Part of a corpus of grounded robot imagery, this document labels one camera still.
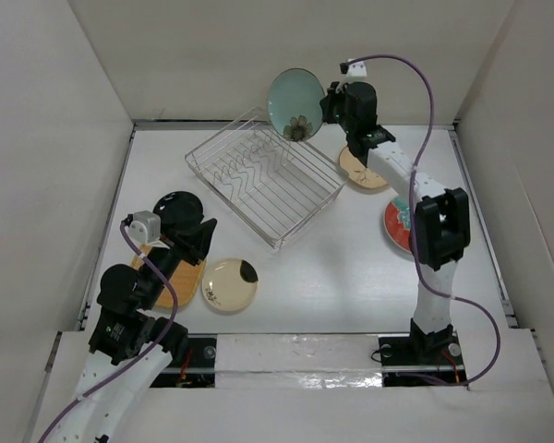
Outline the light blue flower plate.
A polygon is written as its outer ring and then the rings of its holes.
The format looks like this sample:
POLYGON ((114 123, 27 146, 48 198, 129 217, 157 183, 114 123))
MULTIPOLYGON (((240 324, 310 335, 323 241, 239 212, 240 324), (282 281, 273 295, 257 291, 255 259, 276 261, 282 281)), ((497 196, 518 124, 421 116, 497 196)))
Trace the light blue flower plate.
POLYGON ((322 126, 319 102, 324 97, 319 80, 308 70, 283 71, 268 91, 267 112, 273 129, 287 141, 310 140, 322 126))

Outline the cream plate with black spot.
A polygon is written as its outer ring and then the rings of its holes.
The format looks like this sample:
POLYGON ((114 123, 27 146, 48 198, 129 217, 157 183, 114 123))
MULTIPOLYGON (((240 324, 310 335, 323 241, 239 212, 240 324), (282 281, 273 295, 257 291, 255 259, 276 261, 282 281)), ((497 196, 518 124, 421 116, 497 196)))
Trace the cream plate with black spot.
POLYGON ((200 286, 202 296, 211 308, 236 313, 254 301, 259 276, 247 261, 227 258, 205 271, 200 286))

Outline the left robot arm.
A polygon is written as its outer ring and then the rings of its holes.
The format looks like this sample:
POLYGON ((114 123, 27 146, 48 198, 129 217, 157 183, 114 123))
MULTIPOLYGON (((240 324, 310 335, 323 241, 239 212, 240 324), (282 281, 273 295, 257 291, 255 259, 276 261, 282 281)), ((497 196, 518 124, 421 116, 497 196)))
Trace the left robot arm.
POLYGON ((155 378, 187 357, 188 330, 175 322, 179 302, 170 275, 136 244, 145 240, 155 245, 160 240, 160 219, 155 217, 148 225, 148 215, 128 215, 120 232, 150 276, 169 290, 171 314, 148 316, 157 294, 143 284, 141 272, 125 264, 110 267, 101 277, 100 315, 72 400, 42 432, 41 442, 114 441, 155 378))

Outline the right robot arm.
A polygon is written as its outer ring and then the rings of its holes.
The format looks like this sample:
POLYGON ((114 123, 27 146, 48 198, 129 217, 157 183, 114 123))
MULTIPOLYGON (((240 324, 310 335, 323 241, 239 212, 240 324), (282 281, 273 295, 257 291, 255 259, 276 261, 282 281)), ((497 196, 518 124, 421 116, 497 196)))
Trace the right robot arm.
POLYGON ((377 123, 377 103, 375 89, 366 82, 336 81, 319 105, 323 121, 343 129, 352 155, 382 176, 409 209, 419 283, 408 352, 428 363, 452 340, 451 290, 458 261, 470 244, 469 201, 462 188, 450 189, 418 170, 395 136, 377 123))

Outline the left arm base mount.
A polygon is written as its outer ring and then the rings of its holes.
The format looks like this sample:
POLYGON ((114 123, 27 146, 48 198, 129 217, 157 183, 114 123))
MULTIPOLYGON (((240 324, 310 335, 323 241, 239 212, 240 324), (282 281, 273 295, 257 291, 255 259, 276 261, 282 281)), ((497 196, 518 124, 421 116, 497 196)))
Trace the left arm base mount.
POLYGON ((207 389, 215 386, 217 336, 194 334, 187 351, 151 383, 153 389, 207 389))

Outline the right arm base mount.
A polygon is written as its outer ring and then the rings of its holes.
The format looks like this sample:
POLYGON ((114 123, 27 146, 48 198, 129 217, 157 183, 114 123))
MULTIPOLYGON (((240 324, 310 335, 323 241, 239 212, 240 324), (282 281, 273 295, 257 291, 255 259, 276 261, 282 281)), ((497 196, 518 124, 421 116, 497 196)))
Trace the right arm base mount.
POLYGON ((385 387, 452 386, 466 381, 465 365, 456 336, 419 355, 407 335, 379 336, 370 358, 380 364, 385 387))

